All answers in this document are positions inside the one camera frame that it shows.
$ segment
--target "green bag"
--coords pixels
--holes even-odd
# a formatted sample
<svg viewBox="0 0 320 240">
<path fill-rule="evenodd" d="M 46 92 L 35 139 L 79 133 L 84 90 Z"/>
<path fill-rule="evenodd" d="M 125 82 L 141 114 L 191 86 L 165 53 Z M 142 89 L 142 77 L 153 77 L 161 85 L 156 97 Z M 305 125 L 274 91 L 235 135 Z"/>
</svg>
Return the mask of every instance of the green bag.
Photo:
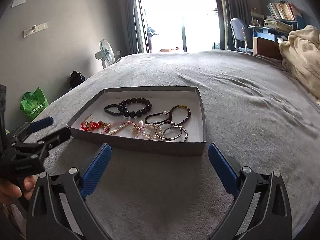
<svg viewBox="0 0 320 240">
<path fill-rule="evenodd" d="M 27 116 L 30 116 L 31 120 L 35 119 L 49 105 L 40 88 L 37 88 L 34 93 L 25 92 L 22 98 L 20 109 Z"/>
</svg>

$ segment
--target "blue gripper pad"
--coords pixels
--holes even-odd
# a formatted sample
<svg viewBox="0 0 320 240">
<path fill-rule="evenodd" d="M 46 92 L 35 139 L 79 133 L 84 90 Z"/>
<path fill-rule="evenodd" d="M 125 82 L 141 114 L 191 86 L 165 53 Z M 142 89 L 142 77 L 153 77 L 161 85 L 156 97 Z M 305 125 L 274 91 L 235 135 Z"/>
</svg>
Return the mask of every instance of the blue gripper pad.
<svg viewBox="0 0 320 240">
<path fill-rule="evenodd" d="M 49 116 L 49 117 L 41 119 L 37 122 L 30 123 L 28 130 L 30 133 L 33 133 L 33 132 L 37 132 L 43 128 L 46 128 L 52 124 L 53 124 L 53 118 L 51 116 Z"/>
<path fill-rule="evenodd" d="M 80 195 L 86 198 L 94 192 L 102 174 L 104 173 L 111 159 L 111 147 L 108 144 L 103 144 L 99 149 L 99 153 L 90 164 L 89 168 L 82 176 Z"/>
<path fill-rule="evenodd" d="M 214 143 L 210 144 L 208 155 L 226 191 L 237 197 L 240 192 L 239 178 Z"/>
</svg>

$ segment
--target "pink bracelet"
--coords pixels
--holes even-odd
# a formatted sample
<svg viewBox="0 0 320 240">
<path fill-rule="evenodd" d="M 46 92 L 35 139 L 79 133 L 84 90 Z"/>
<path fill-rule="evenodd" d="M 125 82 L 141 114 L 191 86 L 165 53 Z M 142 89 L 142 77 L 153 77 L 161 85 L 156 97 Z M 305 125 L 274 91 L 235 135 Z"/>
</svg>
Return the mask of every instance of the pink bracelet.
<svg viewBox="0 0 320 240">
<path fill-rule="evenodd" d="M 118 124 L 121 124 L 121 125 L 113 130 L 110 129 L 112 126 L 115 126 Z M 141 127 L 143 126 L 143 121 L 139 121 L 139 124 L 135 124 L 134 122 L 131 122 L 131 121 L 122 121 L 122 122 L 111 123 L 111 124 L 107 125 L 101 133 L 106 134 L 106 132 L 107 132 L 108 135 L 112 135 L 112 134 L 115 134 L 118 131 L 122 130 L 123 128 L 125 128 L 129 124 L 132 124 L 134 126 L 134 128 L 132 129 L 132 132 L 136 133 L 136 136 L 134 138 L 137 138 L 140 135 Z"/>
</svg>

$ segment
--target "stack of books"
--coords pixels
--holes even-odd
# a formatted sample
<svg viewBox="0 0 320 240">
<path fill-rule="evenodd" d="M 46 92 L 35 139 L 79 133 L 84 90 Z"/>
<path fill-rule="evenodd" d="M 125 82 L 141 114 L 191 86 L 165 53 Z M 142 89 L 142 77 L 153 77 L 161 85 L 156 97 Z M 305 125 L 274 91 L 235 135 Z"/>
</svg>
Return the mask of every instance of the stack of books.
<svg viewBox="0 0 320 240">
<path fill-rule="evenodd" d="M 292 26 L 287 25 L 271 17 L 267 17 L 267 19 L 264 20 L 264 26 L 275 29 L 278 32 L 282 32 L 282 33 L 289 33 L 291 31 L 294 31 L 294 28 Z"/>
<path fill-rule="evenodd" d="M 302 17 L 301 11 L 292 3 L 268 3 L 267 6 L 275 19 L 296 21 L 297 15 Z"/>
</svg>

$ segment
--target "screw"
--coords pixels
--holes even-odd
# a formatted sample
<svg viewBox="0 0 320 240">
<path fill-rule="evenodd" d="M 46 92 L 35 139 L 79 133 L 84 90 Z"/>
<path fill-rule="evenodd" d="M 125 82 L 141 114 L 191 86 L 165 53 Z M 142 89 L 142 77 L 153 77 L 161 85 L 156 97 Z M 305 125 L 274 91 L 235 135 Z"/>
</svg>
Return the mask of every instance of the screw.
<svg viewBox="0 0 320 240">
<path fill-rule="evenodd" d="M 281 176 L 281 173 L 279 171 L 274 171 L 273 174 L 276 176 L 276 177 L 280 177 Z"/>
<path fill-rule="evenodd" d="M 39 177 L 40 177 L 41 179 L 43 179 L 45 176 L 47 176 L 47 173 L 46 173 L 46 172 L 41 172 L 40 175 L 39 175 Z"/>
<path fill-rule="evenodd" d="M 75 174 L 77 171 L 78 171 L 77 168 L 71 168 L 71 169 L 69 170 L 69 173 L 70 173 L 70 174 Z"/>
<path fill-rule="evenodd" d="M 242 171 L 245 172 L 245 173 L 250 173 L 250 172 L 251 172 L 251 169 L 250 169 L 249 167 L 247 167 L 247 166 L 244 166 L 244 167 L 242 168 Z"/>
</svg>

